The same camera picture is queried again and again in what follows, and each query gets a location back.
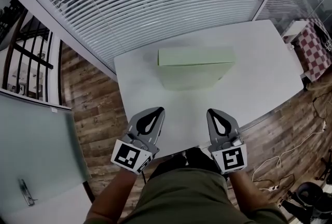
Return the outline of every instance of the light green box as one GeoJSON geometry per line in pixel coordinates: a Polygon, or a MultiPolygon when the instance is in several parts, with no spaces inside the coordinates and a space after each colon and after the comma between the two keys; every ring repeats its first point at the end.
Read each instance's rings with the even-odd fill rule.
{"type": "Polygon", "coordinates": [[[169,90],[213,86],[235,64],[231,47],[177,47],[158,51],[161,82],[169,90]]]}

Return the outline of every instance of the checkered cloth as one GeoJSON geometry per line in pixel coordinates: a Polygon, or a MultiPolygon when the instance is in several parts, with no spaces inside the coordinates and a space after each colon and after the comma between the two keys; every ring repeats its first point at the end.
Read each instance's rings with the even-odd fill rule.
{"type": "Polygon", "coordinates": [[[311,81],[315,81],[332,64],[332,58],[331,55],[326,51],[325,47],[323,47],[321,40],[316,35],[316,31],[313,28],[314,25],[316,24],[325,32],[329,38],[330,43],[332,43],[332,41],[320,19],[308,19],[308,21],[308,25],[299,34],[298,41],[299,46],[303,50],[308,63],[310,73],[309,78],[311,81]]]}

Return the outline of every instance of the door handle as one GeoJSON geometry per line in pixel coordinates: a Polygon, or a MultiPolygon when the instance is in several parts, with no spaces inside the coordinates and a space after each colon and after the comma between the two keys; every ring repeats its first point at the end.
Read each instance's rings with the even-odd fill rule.
{"type": "Polygon", "coordinates": [[[32,196],[29,192],[29,189],[27,188],[27,186],[25,184],[25,181],[23,179],[19,179],[19,185],[20,185],[22,195],[24,196],[24,199],[25,199],[27,205],[28,206],[35,205],[35,201],[38,200],[38,199],[33,199],[32,198],[32,196]]]}

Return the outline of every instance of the black cable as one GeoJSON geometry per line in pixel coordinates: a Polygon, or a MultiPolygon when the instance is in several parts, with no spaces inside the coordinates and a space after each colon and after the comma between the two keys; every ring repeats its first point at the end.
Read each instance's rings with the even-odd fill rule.
{"type": "Polygon", "coordinates": [[[275,182],[274,181],[272,181],[272,180],[269,180],[269,179],[266,179],[266,180],[255,180],[255,181],[253,181],[253,183],[256,183],[256,182],[258,182],[258,181],[269,181],[269,182],[271,182],[271,183],[273,183],[273,185],[275,185],[275,182]]]}
{"type": "Polygon", "coordinates": [[[278,183],[278,186],[280,186],[280,183],[281,183],[281,181],[282,181],[283,179],[287,179],[287,178],[290,177],[290,176],[293,177],[293,181],[292,181],[292,183],[289,184],[289,185],[292,185],[292,186],[293,186],[294,183],[295,183],[295,175],[294,175],[294,173],[291,173],[291,174],[289,174],[289,175],[287,175],[287,176],[285,176],[285,177],[280,178],[279,183],[278,183]]]}
{"type": "Polygon", "coordinates": [[[145,175],[144,175],[143,171],[141,173],[142,173],[142,176],[143,176],[144,184],[146,184],[146,179],[145,179],[145,175]]]}
{"type": "Polygon", "coordinates": [[[315,98],[312,100],[312,106],[313,106],[313,108],[315,109],[314,117],[319,117],[319,118],[321,118],[322,120],[326,121],[325,118],[321,117],[320,114],[318,113],[318,111],[317,111],[317,109],[316,109],[316,107],[315,107],[315,101],[316,101],[319,97],[322,97],[322,96],[324,96],[324,95],[328,95],[328,94],[330,94],[331,92],[332,92],[332,90],[330,90],[329,92],[326,92],[326,93],[324,93],[324,94],[322,94],[322,95],[319,95],[319,96],[315,97],[315,98]]]}

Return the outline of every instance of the metal railing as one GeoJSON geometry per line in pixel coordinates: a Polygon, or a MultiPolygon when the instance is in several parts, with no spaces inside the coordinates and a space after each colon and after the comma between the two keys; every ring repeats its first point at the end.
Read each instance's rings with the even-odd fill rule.
{"type": "Polygon", "coordinates": [[[10,41],[5,66],[4,66],[4,75],[2,88],[6,90],[10,90],[15,93],[20,93],[28,97],[32,97],[37,100],[45,100],[48,101],[48,70],[53,69],[53,65],[49,63],[50,59],[50,49],[52,43],[53,32],[50,32],[48,28],[46,28],[39,20],[37,20],[34,16],[32,19],[22,27],[23,21],[26,17],[27,10],[25,9],[23,14],[20,16],[17,27],[14,31],[12,39],[10,41]],[[36,44],[36,40],[38,37],[41,37],[40,46],[36,44]],[[47,41],[47,51],[45,52],[44,44],[47,41]],[[13,70],[13,66],[11,67],[13,60],[13,53],[17,51],[19,52],[19,59],[16,74],[12,74],[10,71],[13,70]],[[26,79],[21,77],[22,74],[22,60],[23,57],[25,61],[28,63],[26,69],[26,79]],[[36,71],[34,74],[32,72],[32,63],[37,63],[37,68],[33,68],[33,71],[36,71]],[[44,73],[41,74],[41,68],[44,67],[44,73]],[[31,75],[36,78],[36,87],[31,88],[31,75]],[[15,83],[13,81],[9,83],[9,77],[16,77],[15,83]],[[45,82],[40,82],[40,79],[45,78],[45,82]]]}

